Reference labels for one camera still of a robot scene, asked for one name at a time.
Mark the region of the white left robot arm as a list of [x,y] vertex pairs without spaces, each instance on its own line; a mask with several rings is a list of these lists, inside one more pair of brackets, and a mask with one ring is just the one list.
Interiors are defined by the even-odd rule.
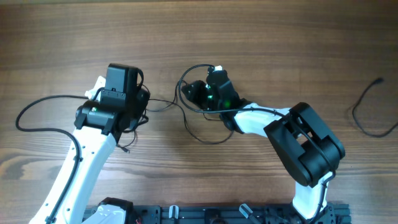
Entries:
[[91,193],[122,134],[147,122],[150,94],[141,69],[111,63],[105,83],[81,105],[75,116],[65,161],[43,205],[31,223],[81,223]]

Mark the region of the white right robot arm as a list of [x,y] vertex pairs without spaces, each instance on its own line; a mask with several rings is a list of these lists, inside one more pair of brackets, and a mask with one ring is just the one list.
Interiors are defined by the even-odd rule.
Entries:
[[315,110],[300,102],[291,108],[270,108],[241,98],[226,70],[207,66],[204,81],[177,82],[184,106],[202,114],[218,114],[231,132],[267,138],[295,181],[292,206],[306,223],[319,221],[326,210],[328,184],[345,156],[341,141]]

